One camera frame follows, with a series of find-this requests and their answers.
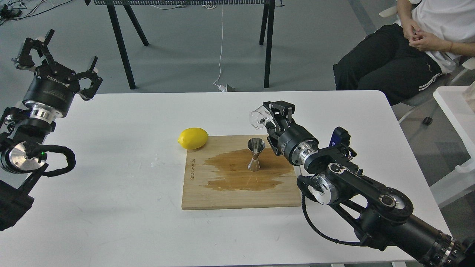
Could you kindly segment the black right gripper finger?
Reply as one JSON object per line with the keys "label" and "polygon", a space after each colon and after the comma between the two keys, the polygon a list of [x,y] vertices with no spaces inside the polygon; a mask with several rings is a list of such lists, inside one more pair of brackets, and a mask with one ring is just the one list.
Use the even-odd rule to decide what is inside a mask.
{"label": "black right gripper finger", "polygon": [[263,102],[266,126],[270,121],[278,130],[286,130],[293,123],[292,115],[295,113],[295,105],[286,101]]}
{"label": "black right gripper finger", "polygon": [[268,142],[271,145],[271,148],[276,156],[283,154],[283,139],[281,139],[284,134],[284,126],[274,124],[266,124],[266,130],[268,133]]}

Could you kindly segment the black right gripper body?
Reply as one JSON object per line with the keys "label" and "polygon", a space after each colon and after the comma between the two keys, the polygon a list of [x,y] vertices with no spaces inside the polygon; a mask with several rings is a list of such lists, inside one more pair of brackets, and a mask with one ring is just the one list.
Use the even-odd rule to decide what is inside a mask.
{"label": "black right gripper body", "polygon": [[294,166],[303,165],[307,157],[318,152],[318,140],[304,127],[291,123],[284,130],[283,156]]}

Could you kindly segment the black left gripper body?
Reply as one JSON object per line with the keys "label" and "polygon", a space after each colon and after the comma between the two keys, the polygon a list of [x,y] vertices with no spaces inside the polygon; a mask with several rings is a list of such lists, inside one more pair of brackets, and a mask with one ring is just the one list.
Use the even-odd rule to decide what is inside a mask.
{"label": "black left gripper body", "polygon": [[35,103],[47,105],[66,117],[73,97],[79,90],[78,81],[67,80],[74,71],[60,66],[57,74],[49,66],[38,66],[35,77],[24,96],[23,104],[32,108]]}

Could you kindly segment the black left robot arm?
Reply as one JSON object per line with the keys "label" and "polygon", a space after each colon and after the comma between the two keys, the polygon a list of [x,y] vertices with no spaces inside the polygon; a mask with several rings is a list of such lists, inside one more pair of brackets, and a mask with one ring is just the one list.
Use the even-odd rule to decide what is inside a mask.
{"label": "black left robot arm", "polygon": [[13,227],[32,207],[34,198],[29,193],[40,177],[74,169],[76,156],[71,149],[43,142],[54,132],[55,120],[67,115],[74,96],[91,100],[102,83],[95,70],[97,56],[88,70],[79,73],[55,61],[48,49],[53,35],[51,29],[43,39],[27,38],[12,59],[18,69],[35,76],[22,101],[26,108],[6,108],[1,116],[7,128],[1,133],[1,168],[11,174],[28,174],[18,188],[1,181],[2,231]]}

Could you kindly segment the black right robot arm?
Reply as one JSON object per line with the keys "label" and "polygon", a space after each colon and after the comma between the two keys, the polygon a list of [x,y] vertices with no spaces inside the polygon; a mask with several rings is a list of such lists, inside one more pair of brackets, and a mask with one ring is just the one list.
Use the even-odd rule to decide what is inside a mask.
{"label": "black right robot arm", "polygon": [[[317,234],[337,244],[380,251],[396,246],[426,267],[474,266],[473,238],[459,242],[414,216],[404,193],[365,176],[351,162],[357,154],[345,129],[336,127],[329,146],[319,148],[318,140],[295,123],[294,112],[291,103],[264,102],[249,120],[256,129],[266,128],[275,155],[308,173],[297,177],[297,186],[304,217]],[[340,241],[319,231],[308,216],[306,200],[330,206],[353,227],[358,241]]]}

